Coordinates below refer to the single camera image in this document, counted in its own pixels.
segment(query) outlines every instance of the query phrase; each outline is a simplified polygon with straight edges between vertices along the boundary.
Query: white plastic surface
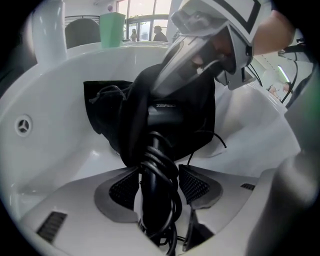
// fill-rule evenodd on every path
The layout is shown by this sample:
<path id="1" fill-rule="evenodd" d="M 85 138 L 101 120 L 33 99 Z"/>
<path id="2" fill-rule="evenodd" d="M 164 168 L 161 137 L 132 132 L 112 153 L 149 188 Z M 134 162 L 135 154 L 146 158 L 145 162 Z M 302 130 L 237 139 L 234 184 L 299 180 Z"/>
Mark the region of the white plastic surface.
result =
<path id="1" fill-rule="evenodd" d="M 133 81 L 166 50 L 120 47 L 82 54 L 48 72 L 37 65 L 6 91 L 0 99 L 0 183 L 15 218 L 69 181 L 124 166 L 90 125 L 83 82 Z M 15 131 L 21 115 L 32 118 L 27 137 Z"/>
<path id="2" fill-rule="evenodd" d="M 43 70 L 67 59 L 63 0 L 45 0 L 35 9 L 32 39 L 36 60 Z"/>
<path id="3" fill-rule="evenodd" d="M 6 91 L 0 99 L 0 188 L 16 220 L 66 183 L 124 166 L 89 123 L 83 82 L 133 81 L 143 69 L 161 62 L 166 50 L 119 47 L 83 53 L 47 72 L 36 65 Z M 217 84 L 215 132 L 227 149 L 214 138 L 194 154 L 191 164 L 259 177 L 300 151 L 285 111 L 259 86 L 229 91 Z M 14 129 L 21 115 L 32 118 L 27 137 Z M 186 162 L 187 157 L 179 161 Z"/>

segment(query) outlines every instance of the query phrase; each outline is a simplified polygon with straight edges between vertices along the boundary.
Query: black drawstring bag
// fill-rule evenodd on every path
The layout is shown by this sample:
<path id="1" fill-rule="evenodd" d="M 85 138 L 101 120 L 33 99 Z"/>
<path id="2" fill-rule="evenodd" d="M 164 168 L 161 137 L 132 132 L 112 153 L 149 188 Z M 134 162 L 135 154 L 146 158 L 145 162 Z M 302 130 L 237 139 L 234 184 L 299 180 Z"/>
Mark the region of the black drawstring bag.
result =
<path id="1" fill-rule="evenodd" d="M 122 101 L 129 92 L 132 82 L 86 81 L 84 102 L 87 116 L 97 134 L 103 134 L 111 147 L 119 152 L 118 121 Z"/>
<path id="2" fill-rule="evenodd" d="M 98 134 L 103 134 L 112 148 L 120 152 L 118 126 L 122 102 L 126 101 L 132 87 L 139 83 L 150 81 L 150 85 L 161 71 L 160 65 L 149 67 L 141 72 L 134 82 L 129 81 L 86 81 L 84 82 L 84 100 L 89 121 Z M 179 103 L 187 120 L 190 120 L 181 130 L 167 134 L 171 143 L 174 159 L 179 160 L 209 143 L 215 131 L 215 81 L 210 70 L 175 91 L 163 102 Z"/>

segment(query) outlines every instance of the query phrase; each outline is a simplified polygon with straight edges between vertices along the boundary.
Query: glass door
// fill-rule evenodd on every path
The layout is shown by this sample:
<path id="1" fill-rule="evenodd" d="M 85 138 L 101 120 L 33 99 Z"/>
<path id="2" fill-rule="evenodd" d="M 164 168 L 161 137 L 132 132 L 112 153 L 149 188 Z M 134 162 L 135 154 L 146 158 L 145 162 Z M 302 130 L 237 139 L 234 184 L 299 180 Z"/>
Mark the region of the glass door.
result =
<path id="1" fill-rule="evenodd" d="M 129 38 L 131 41 L 136 42 L 138 38 L 138 23 L 129 24 Z"/>
<path id="2" fill-rule="evenodd" d="M 140 22 L 140 41 L 149 41 L 150 21 Z"/>

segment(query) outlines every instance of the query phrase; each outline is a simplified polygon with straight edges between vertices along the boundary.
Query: green cup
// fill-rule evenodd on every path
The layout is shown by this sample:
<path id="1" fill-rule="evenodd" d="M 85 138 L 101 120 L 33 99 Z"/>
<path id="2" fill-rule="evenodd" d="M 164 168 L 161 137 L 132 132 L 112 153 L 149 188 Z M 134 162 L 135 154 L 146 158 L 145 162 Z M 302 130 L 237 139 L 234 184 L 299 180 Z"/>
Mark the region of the green cup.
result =
<path id="1" fill-rule="evenodd" d="M 100 16 L 100 38 L 102 48 L 119 47 L 124 36 L 126 16 L 112 12 Z"/>

